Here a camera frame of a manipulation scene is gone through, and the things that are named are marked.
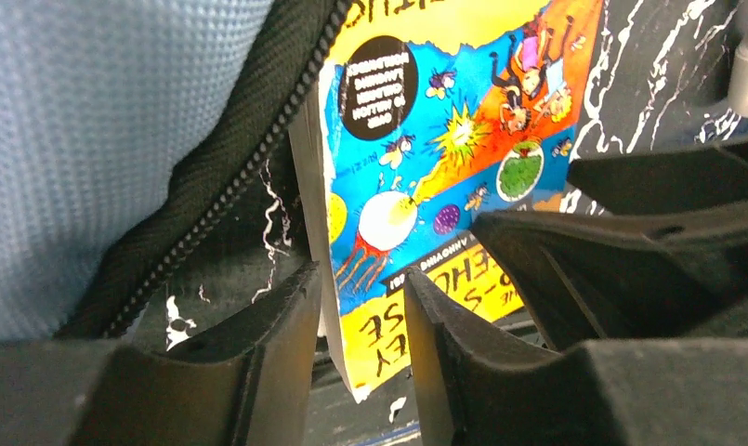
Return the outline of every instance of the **gray fabric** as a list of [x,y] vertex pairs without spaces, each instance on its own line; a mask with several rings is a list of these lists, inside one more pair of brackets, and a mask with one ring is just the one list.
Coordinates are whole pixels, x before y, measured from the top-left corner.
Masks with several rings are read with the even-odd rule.
[[217,122],[271,0],[0,0],[0,339],[66,320]]

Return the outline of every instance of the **book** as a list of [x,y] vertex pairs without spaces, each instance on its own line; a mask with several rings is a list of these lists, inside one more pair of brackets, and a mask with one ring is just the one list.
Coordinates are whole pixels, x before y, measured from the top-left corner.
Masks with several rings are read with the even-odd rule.
[[322,326],[357,402],[410,364],[404,271],[486,321],[522,308],[467,230],[558,211],[601,0],[357,0],[290,127]]

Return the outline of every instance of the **black circle sticker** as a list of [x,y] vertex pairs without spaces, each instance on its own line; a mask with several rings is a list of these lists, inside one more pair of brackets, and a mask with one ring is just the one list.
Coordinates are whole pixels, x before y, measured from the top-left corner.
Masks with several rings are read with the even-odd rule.
[[367,141],[389,135],[409,115],[417,95],[412,51],[395,37],[374,37],[344,66],[338,93],[349,133]]

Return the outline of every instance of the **cartoon illustration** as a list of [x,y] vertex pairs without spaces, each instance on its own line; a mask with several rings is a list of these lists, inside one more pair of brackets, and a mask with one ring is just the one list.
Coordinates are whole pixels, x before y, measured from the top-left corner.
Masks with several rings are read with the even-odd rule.
[[[507,78],[499,76],[499,57],[496,52],[492,58],[492,84],[500,87],[505,94],[505,102],[500,108],[500,125],[507,133],[513,135],[524,131],[528,126],[536,127],[544,116],[551,116],[553,122],[559,122],[571,111],[571,90],[565,82],[564,57],[568,37],[571,34],[573,17],[567,16],[568,26],[562,37],[559,55],[551,58],[548,48],[554,37],[554,29],[541,29],[540,21],[535,20],[524,27],[524,40],[516,47],[516,36],[510,34],[510,50],[508,62],[505,64]],[[578,47],[584,43],[580,36],[574,44]],[[513,70],[511,61],[524,73],[519,79]],[[541,92],[543,85],[547,85],[547,93],[533,107],[537,116],[523,106],[523,96],[535,99]]]
[[523,305],[470,225],[481,212],[558,212],[605,10],[426,1],[396,15],[374,2],[370,15],[363,3],[317,81],[328,233],[312,240],[330,240],[323,298],[337,314],[324,316],[356,400],[410,363],[407,268],[485,321]]
[[[364,291],[371,289],[371,285],[387,265],[390,251],[409,237],[416,223],[417,202],[408,194],[386,190],[371,197],[360,212],[360,225],[351,254],[335,273],[335,279],[340,281],[338,289],[343,289],[352,280],[355,283],[355,293],[363,285]],[[351,271],[345,274],[355,259],[357,261]],[[370,263],[370,266],[358,276],[358,269],[366,263]]]
[[466,196],[466,204],[464,205],[465,211],[478,211],[483,203],[489,198],[489,187],[483,182],[480,183],[475,190]]
[[435,68],[431,73],[431,79],[428,80],[428,90],[426,96],[429,98],[437,97],[445,99],[445,92],[455,85],[455,70],[437,72]]
[[409,151],[412,150],[412,141],[414,141],[414,135],[403,135],[385,144],[385,154],[379,158],[379,164],[390,164],[391,169],[398,169],[403,158],[409,156]]
[[[568,22],[568,26],[565,28],[565,34],[562,36],[562,43],[559,46],[559,55],[552,59],[551,56],[546,53],[544,57],[544,66],[542,68],[543,78],[539,84],[542,85],[543,82],[545,82],[547,92],[545,96],[535,104],[534,109],[540,114],[533,125],[537,125],[540,117],[546,115],[551,116],[552,121],[558,123],[562,118],[567,116],[571,110],[571,89],[565,81],[565,48],[568,43],[568,37],[571,34],[573,17],[567,16],[566,21]],[[549,42],[553,35],[554,30],[549,29]]]
[[330,215],[329,231],[330,243],[334,243],[341,236],[347,224],[347,204],[337,193],[330,194],[330,202],[327,204],[327,213]]
[[548,99],[548,102],[540,101],[535,104],[538,116],[532,121],[532,126],[537,126],[544,116],[550,116],[554,123],[562,121],[571,112],[572,105],[571,89],[564,85]]
[[436,151],[442,151],[443,159],[450,160],[459,168],[475,157],[475,148],[480,140],[488,135],[487,127],[469,115],[466,103],[460,113],[453,106],[453,115],[445,123],[445,129],[443,134],[431,142],[438,144]]
[[434,218],[434,232],[438,235],[451,233],[461,220],[461,210],[455,204],[448,204],[441,208]]
[[[510,34],[510,54],[508,54],[508,60],[513,58],[515,45],[516,36]],[[499,111],[500,126],[503,130],[507,130],[507,133],[513,135],[527,128],[531,120],[531,111],[522,106],[523,87],[521,80],[516,76],[516,72],[513,71],[510,62],[505,64],[507,78],[503,79],[499,77],[499,70],[497,69],[499,55],[496,52],[492,52],[490,57],[492,58],[492,84],[502,89],[505,95],[505,102],[503,102]]]
[[571,148],[573,147],[573,141],[570,138],[563,138],[560,142],[557,143],[556,146],[554,146],[554,149],[551,150],[551,156],[558,157],[558,156],[568,156],[568,154],[571,152]]
[[521,141],[500,164],[497,172],[497,191],[507,202],[527,196],[540,178],[544,168],[541,145],[533,140]]
[[530,72],[538,69],[538,62],[541,55],[544,54],[546,44],[546,29],[542,26],[538,14],[535,14],[535,18],[531,22],[524,25],[523,32],[524,40],[518,44],[515,62],[519,70]]
[[583,35],[576,37],[576,40],[574,40],[573,43],[571,44],[571,51],[577,51],[579,49],[582,49],[586,41],[587,41],[587,38],[584,37]]

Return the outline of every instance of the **black zipper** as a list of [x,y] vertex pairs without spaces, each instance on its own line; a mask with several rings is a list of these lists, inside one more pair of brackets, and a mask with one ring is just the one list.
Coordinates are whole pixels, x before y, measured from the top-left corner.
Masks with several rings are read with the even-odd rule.
[[300,106],[305,101],[306,95],[313,86],[319,70],[333,45],[335,38],[341,32],[346,21],[347,13],[351,8],[353,0],[338,0],[322,25],[322,35],[311,50],[310,58],[305,68],[300,73],[295,86],[289,94],[288,100],[281,107],[278,117],[269,127],[267,134],[259,142],[256,151],[245,162],[242,170],[219,191],[217,198],[201,219],[192,229],[182,236],[175,245],[171,247],[168,254],[163,256],[156,266],[145,275],[146,279],[129,295],[123,305],[116,313],[116,317],[107,328],[102,331],[101,337],[117,337],[123,335],[127,328],[144,309],[144,302],[156,292],[168,278],[185,262],[201,241],[217,226],[221,218],[237,203],[247,189],[251,180],[256,176],[259,169],[272,151],[281,143],[288,125],[294,119]]

